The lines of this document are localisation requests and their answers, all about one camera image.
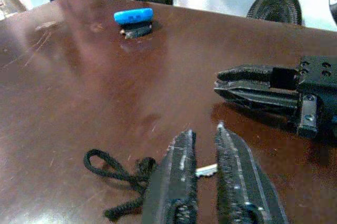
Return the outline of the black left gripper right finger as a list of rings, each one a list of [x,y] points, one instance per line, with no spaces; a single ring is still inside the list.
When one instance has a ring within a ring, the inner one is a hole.
[[[219,224],[287,224],[276,189],[247,143],[221,122],[215,146]]]

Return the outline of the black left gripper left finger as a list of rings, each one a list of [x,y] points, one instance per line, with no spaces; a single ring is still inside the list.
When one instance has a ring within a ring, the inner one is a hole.
[[[145,193],[142,224],[196,224],[196,134],[181,132],[150,177]]]

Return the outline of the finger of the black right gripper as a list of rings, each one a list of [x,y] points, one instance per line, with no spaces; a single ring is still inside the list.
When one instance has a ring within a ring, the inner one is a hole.
[[[272,91],[259,81],[215,81],[214,91],[226,102],[252,111],[291,118],[299,108],[299,95]]]
[[[268,65],[240,65],[217,74],[224,82],[255,81],[276,89],[296,89],[298,77],[295,69]]]

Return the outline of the silver key with black cord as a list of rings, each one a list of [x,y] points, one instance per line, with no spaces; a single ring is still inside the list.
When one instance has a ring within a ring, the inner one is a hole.
[[[99,149],[92,149],[84,156],[85,167],[101,177],[113,178],[126,181],[131,188],[139,193],[135,200],[128,201],[119,206],[109,208],[104,211],[104,216],[110,221],[116,221],[124,215],[133,213],[137,209],[143,210],[145,193],[152,173],[160,163],[155,159],[146,157],[137,164],[137,171],[134,174],[127,172],[124,167],[107,152]],[[208,165],[202,168],[196,167],[196,177],[210,177],[217,173],[217,164]]]

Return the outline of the black woven round object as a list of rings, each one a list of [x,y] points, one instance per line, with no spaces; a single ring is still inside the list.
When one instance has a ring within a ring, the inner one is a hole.
[[[302,25],[302,10],[299,0],[255,0],[247,17]]]

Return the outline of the black key fob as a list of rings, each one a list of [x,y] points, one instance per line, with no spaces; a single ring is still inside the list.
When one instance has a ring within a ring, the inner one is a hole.
[[[121,26],[120,34],[125,39],[132,39],[145,36],[152,32],[152,22],[138,22]]]

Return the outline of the blue oval tag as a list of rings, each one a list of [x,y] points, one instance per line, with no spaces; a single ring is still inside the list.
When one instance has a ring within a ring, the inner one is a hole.
[[[119,25],[151,21],[154,12],[151,8],[136,8],[119,11],[113,14],[114,21]]]

